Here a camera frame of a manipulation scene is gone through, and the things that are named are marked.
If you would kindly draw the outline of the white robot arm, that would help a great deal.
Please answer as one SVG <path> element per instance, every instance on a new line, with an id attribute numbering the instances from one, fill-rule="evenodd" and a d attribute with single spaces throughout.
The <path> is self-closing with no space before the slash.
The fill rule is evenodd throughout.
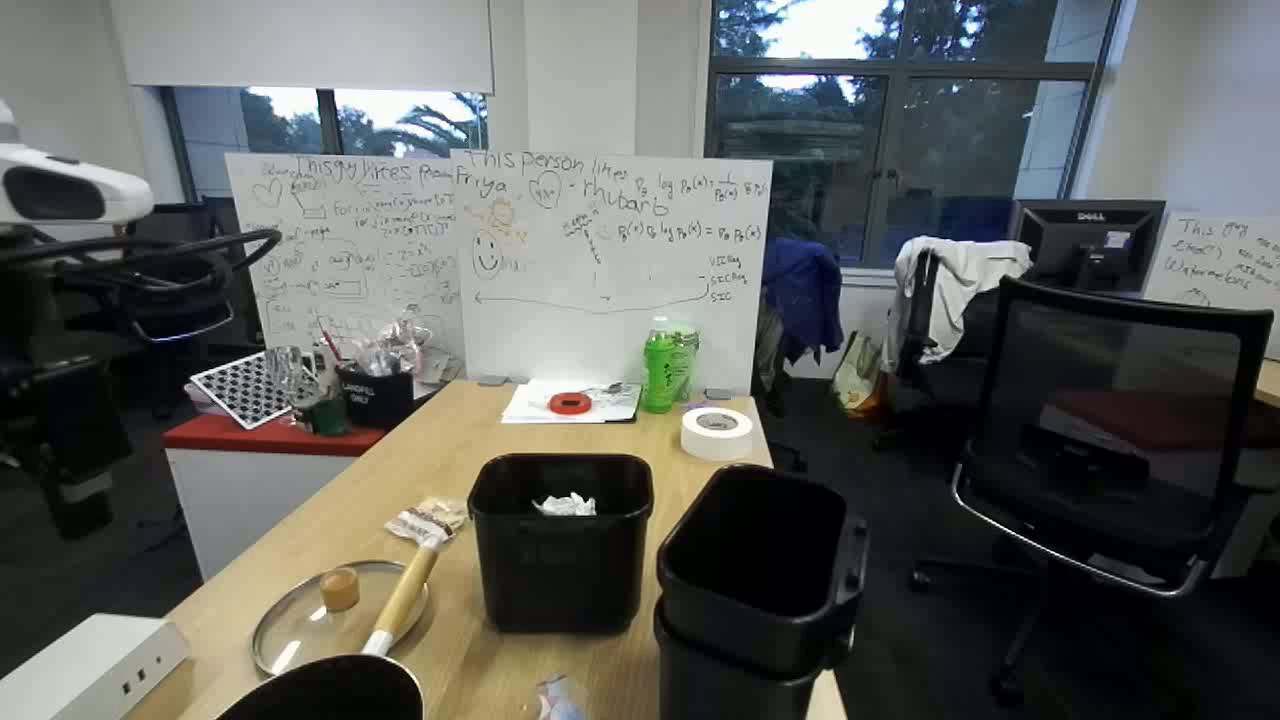
<path id="1" fill-rule="evenodd" d="M 158 386 L 175 391 L 180 368 L 164 347 L 226 329 L 226 281 L 279 242 L 274 228 L 130 236 L 153 208 L 143 177 L 31 148 L 0 103 L 0 439 L 2 465 L 36 480 L 63 540 L 110 519 L 110 469 L 130 439 L 97 354 L 36 351 L 39 304 L 51 293 L 88 297 L 92 329 L 147 347 Z"/>

